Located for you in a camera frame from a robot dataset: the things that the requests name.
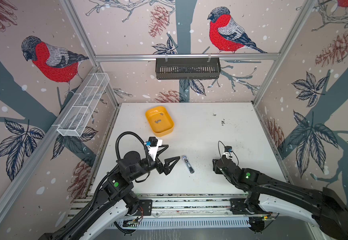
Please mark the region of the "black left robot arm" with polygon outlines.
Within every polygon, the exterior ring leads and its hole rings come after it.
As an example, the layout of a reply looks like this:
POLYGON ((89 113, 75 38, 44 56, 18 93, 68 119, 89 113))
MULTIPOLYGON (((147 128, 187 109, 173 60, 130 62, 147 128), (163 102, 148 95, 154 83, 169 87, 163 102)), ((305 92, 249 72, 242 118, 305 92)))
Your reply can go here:
POLYGON ((133 192, 134 183, 139 178, 157 170, 159 174, 169 175, 180 157, 159 160, 159 155, 168 149, 162 141, 150 137, 147 142, 134 132, 124 132, 115 142, 116 166, 100 181, 91 201, 67 224, 53 233, 44 233, 42 240, 93 240, 112 223, 133 215, 138 211, 139 198, 133 192), (131 135, 143 145, 145 158, 136 151, 120 156, 119 142, 122 137, 131 135))

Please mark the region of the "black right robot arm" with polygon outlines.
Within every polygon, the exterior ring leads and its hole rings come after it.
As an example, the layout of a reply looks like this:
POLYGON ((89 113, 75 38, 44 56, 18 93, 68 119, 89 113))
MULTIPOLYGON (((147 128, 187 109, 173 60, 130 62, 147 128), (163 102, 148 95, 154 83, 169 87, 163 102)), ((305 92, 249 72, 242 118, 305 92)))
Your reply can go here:
POLYGON ((225 156, 213 160, 213 171, 248 194, 242 200, 231 199, 235 215, 282 214, 316 225, 333 239, 348 240, 348 208, 335 191, 285 183, 253 169, 241 169, 225 156))

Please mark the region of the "light blue stapler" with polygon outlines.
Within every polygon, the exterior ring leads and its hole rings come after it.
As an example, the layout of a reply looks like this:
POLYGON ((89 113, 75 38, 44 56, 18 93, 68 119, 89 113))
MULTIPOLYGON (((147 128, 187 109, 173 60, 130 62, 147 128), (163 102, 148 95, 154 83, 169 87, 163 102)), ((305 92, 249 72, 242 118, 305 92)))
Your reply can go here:
POLYGON ((187 169, 189 170, 189 172, 190 172, 191 174, 193 174, 193 173, 195 172, 195 170, 194 170, 194 168, 192 167, 192 165, 190 164, 190 161, 189 161, 188 157, 187 157, 187 156, 183 156, 182 159, 183 159, 183 161, 184 161, 184 163, 185 163, 187 169))

